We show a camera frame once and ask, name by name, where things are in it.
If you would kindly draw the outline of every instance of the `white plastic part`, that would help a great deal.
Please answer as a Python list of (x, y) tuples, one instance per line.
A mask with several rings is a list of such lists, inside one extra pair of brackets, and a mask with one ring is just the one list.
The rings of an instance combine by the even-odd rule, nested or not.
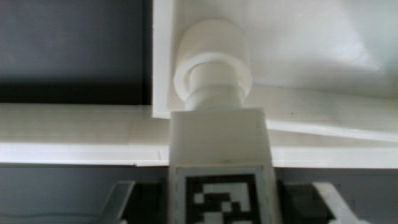
[(238, 86), (245, 95), (248, 94), (252, 79), (247, 55), (245, 35), (236, 26), (218, 19), (199, 22), (183, 34), (177, 47), (174, 88), (183, 101), (193, 91), (192, 69), (209, 62), (218, 62), (232, 68)]
[(261, 167), (271, 224), (280, 223), (275, 175), (257, 108), (197, 110), (172, 113), (170, 119), (170, 198), (176, 197), (179, 168)]
[(357, 216), (351, 212), (351, 209), (346, 205), (344, 199), (332, 184), (314, 182), (312, 185), (335, 217), (335, 220), (330, 222), (330, 224), (367, 224), (366, 221), (357, 219)]

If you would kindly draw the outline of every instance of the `black surface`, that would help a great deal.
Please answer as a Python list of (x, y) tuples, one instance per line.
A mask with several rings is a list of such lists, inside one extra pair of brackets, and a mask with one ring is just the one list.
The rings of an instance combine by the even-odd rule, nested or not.
[(311, 183), (279, 182), (279, 201), (284, 224), (328, 224), (334, 216)]
[(149, 0), (1, 0), (0, 102), (151, 104), (149, 82)]
[(136, 183), (124, 210), (128, 223), (167, 223), (167, 188), (165, 182)]

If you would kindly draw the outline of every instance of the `white ledge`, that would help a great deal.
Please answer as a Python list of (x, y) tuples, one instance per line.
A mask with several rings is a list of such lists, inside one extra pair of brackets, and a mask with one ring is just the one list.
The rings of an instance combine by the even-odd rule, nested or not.
[[(396, 101), (264, 87), (252, 93), (275, 167), (398, 168)], [(0, 163), (165, 166), (168, 120), (151, 110), (0, 104)]]

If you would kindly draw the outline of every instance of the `dark gray background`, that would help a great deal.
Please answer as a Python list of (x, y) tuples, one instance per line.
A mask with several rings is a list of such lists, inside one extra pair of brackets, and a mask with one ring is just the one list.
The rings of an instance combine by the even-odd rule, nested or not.
[(149, 0), (0, 1), (0, 102), (149, 104)]

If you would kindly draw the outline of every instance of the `white cylindrical post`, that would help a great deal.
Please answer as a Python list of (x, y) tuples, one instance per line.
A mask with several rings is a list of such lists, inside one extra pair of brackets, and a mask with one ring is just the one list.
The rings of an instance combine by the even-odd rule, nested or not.
[(243, 89), (238, 86), (236, 71), (220, 62), (199, 64), (190, 71), (190, 95), (186, 110), (239, 108)]

